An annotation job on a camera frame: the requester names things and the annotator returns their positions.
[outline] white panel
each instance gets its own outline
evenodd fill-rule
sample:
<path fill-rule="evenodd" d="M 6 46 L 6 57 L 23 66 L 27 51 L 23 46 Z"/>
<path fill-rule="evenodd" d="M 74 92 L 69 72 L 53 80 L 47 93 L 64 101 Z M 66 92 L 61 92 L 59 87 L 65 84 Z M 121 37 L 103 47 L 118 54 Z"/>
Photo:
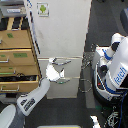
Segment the white panel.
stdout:
<path fill-rule="evenodd" d="M 51 82 L 49 91 L 47 92 L 47 98 L 76 98 L 78 92 L 79 79 L 71 79 L 64 84 L 57 84 Z"/>
<path fill-rule="evenodd" d="M 91 0 L 30 0 L 37 41 L 38 57 L 82 56 Z M 48 3 L 49 17 L 40 17 L 37 2 Z"/>

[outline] drawer handle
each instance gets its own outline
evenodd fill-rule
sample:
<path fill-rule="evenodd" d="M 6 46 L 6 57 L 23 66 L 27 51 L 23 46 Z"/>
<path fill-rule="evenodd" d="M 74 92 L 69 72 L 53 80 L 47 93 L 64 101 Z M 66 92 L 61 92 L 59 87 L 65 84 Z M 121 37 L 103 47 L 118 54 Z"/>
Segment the drawer handle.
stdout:
<path fill-rule="evenodd" d="M 65 62 L 57 63 L 56 60 L 57 60 L 57 58 L 55 58 L 55 59 L 53 60 L 53 63 L 52 63 L 52 64 L 61 66 L 61 65 L 65 65 L 65 64 L 68 64 L 68 63 L 71 62 L 71 60 L 66 60 Z"/>
<path fill-rule="evenodd" d="M 8 63 L 9 59 L 5 60 L 5 61 L 0 61 L 0 63 Z"/>
<path fill-rule="evenodd" d="M 65 84 L 67 82 L 69 82 L 70 79 L 59 79 L 58 81 L 55 81 L 57 84 Z"/>
<path fill-rule="evenodd" d="M 14 70 L 14 72 L 0 72 L 0 75 L 13 75 L 15 73 L 16 71 Z"/>
<path fill-rule="evenodd" d="M 1 92 L 18 92 L 19 91 L 19 85 L 18 85 L 18 88 L 16 90 L 4 90 L 3 87 L 4 86 L 1 87 Z"/>

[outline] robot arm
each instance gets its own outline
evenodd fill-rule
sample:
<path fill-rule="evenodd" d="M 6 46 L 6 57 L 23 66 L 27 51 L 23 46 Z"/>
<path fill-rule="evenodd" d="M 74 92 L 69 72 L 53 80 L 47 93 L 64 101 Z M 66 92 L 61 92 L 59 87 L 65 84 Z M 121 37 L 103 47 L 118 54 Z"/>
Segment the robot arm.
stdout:
<path fill-rule="evenodd" d="M 45 96 L 50 87 L 50 81 L 47 78 L 41 79 L 40 85 L 28 93 L 21 95 L 17 99 L 17 105 L 25 116 L 28 116 L 36 104 Z"/>

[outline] wooden drawer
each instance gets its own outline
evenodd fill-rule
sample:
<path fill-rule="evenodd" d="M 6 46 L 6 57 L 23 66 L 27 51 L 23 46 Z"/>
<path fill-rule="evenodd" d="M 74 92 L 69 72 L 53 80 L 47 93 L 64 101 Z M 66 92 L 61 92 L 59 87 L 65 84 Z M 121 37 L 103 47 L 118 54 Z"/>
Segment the wooden drawer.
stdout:
<path fill-rule="evenodd" d="M 0 49 L 31 48 L 27 30 L 0 31 Z"/>
<path fill-rule="evenodd" d="M 35 65 L 31 49 L 0 50 L 0 66 Z"/>
<path fill-rule="evenodd" d="M 17 76 L 17 75 L 38 75 L 36 65 L 30 66 L 14 66 L 14 67 L 0 67 L 0 77 L 3 76 Z"/>
<path fill-rule="evenodd" d="M 30 92 L 38 87 L 38 76 L 34 81 L 0 82 L 0 93 Z"/>

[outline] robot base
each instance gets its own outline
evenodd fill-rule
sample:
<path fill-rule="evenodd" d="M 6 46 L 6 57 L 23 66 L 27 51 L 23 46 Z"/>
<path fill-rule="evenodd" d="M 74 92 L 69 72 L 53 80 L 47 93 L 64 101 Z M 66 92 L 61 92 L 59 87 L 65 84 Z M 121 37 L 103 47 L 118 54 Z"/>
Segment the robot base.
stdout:
<path fill-rule="evenodd" d="M 100 93 L 97 91 L 96 85 L 95 85 L 95 79 L 94 79 L 94 70 L 92 69 L 91 71 L 91 76 L 92 76 L 92 87 L 93 87 L 93 94 L 95 98 L 98 100 L 98 102 L 103 105 L 103 106 L 116 106 L 119 103 L 119 99 L 112 99 L 111 101 L 108 101 L 105 99 L 103 96 L 100 95 Z"/>

